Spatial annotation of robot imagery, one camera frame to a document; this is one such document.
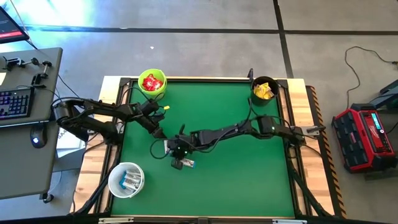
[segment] red power station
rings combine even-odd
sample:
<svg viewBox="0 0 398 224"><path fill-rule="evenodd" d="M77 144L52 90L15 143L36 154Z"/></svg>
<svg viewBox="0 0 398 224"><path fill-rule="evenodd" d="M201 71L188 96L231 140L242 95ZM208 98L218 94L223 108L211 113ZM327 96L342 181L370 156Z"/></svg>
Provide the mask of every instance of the red power station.
<svg viewBox="0 0 398 224"><path fill-rule="evenodd" d="M340 145L344 167L349 172L397 166L398 159L372 104L352 104L350 109L333 117L331 126Z"/></svg>

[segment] concrete floor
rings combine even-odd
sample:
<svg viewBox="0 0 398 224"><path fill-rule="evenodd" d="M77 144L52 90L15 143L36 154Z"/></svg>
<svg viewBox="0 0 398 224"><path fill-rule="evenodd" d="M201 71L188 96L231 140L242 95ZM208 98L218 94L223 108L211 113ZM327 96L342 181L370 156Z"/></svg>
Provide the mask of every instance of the concrete floor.
<svg viewBox="0 0 398 224"><path fill-rule="evenodd" d="M14 0L30 26L84 26L122 28L277 29L272 0ZM284 28L290 30L398 31L396 0L279 0ZM10 4L10 15L18 21ZM30 31L39 48L62 47L60 70L81 96L97 98L105 75L138 75L161 68L166 75L245 77L287 76L278 34L176 34ZM287 35L295 78L317 89L323 119L328 121L346 106L345 91L357 84L344 63L347 48L373 49L386 60L398 60L398 35ZM0 52L31 49L27 43L0 45ZM398 68L368 52L352 50L348 60L361 78L350 103L367 102L394 81ZM91 80L87 86L80 80ZM71 93L60 83L62 96ZM383 119L386 129L398 118ZM327 129L349 218L397 223L398 179L366 182L348 174L340 163L336 142ZM69 211L78 172L64 172L54 190L57 201L43 204L37 195L0 201L0 219L62 215ZM52 185L58 181L54 173Z"/></svg>

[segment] red snack bag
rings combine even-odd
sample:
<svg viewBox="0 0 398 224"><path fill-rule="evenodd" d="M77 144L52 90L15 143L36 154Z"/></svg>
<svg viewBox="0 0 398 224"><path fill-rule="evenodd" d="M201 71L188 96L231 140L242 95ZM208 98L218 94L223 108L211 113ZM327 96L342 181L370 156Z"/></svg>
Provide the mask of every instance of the red snack bag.
<svg viewBox="0 0 398 224"><path fill-rule="evenodd" d="M149 74L142 82L142 86L146 91L158 90L162 85L163 82L156 79L153 74Z"/></svg>

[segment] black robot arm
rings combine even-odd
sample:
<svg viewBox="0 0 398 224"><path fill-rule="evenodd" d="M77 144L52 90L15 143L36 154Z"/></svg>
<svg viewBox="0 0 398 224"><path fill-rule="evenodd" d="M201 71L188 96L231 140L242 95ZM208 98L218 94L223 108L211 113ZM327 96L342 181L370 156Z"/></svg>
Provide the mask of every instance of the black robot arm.
<svg viewBox="0 0 398 224"><path fill-rule="evenodd" d="M251 121L257 121L259 129L257 130L251 124ZM253 119L244 120L238 124L234 124L217 130L199 130L192 131L189 135L183 133L185 125L180 129L178 135L167 141L169 154L174 157L172 166L176 169L182 169L181 160L194 151L206 151L219 141L249 134L257 139L269 139L273 136L283 137L294 145L302 145L305 143L304 134L299 127L286 127L275 122L272 116L256 116Z"/></svg>
<svg viewBox="0 0 398 224"><path fill-rule="evenodd" d="M116 125L110 121L102 122L90 117L92 114L112 116L123 123L137 121L148 133L155 138L165 138L159 121L164 119L163 114L156 111L160 108L154 100L147 100L144 104L131 103L115 105L102 101L78 99L61 101L53 106L53 112L58 125L74 134L83 141L88 140L87 130L100 133L106 144L118 144L122 141Z"/></svg>

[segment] green bowl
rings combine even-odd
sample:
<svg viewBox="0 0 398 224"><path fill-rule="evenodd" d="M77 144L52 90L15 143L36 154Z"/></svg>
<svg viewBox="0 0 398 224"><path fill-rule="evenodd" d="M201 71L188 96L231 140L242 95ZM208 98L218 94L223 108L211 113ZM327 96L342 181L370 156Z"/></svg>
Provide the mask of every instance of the green bowl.
<svg viewBox="0 0 398 224"><path fill-rule="evenodd" d="M142 86L142 84L144 83L144 79L146 77L148 77L149 74L153 74L156 79L158 79L158 80L163 82L163 85L159 89L157 89L155 91L147 91ZM166 76L164 75L163 71L160 70L160 69L151 68L151 69L145 70L138 77L138 87L141 89L141 91L143 93L149 95L152 98L155 98L157 95L159 95L161 93L164 93L166 91L166 86L167 86Z"/></svg>

